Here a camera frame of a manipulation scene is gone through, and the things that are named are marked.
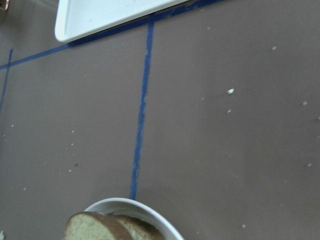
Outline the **bread slice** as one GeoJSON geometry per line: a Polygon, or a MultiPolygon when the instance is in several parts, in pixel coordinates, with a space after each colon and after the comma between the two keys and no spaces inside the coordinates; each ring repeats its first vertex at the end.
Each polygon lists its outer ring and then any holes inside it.
{"type": "Polygon", "coordinates": [[[131,240],[132,236],[114,217],[84,211],[68,219],[63,239],[131,240]]]}
{"type": "Polygon", "coordinates": [[[113,215],[131,235],[133,240],[164,240],[160,231],[153,225],[128,215],[113,215]]]}

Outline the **white plate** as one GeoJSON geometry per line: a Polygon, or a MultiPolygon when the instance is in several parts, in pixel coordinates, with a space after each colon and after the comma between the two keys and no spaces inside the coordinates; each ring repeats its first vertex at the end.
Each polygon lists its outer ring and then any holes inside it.
{"type": "Polygon", "coordinates": [[[86,212],[130,216],[154,226],[166,240],[184,240],[179,231],[161,214],[133,199],[112,197],[97,201],[86,212]]]}

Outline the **cream bear tray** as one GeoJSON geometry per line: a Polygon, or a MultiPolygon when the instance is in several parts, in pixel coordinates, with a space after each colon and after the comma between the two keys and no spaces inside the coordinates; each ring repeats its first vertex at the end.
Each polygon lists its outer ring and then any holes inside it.
{"type": "Polygon", "coordinates": [[[54,34],[71,41],[184,4],[185,0],[60,0],[54,34]]]}

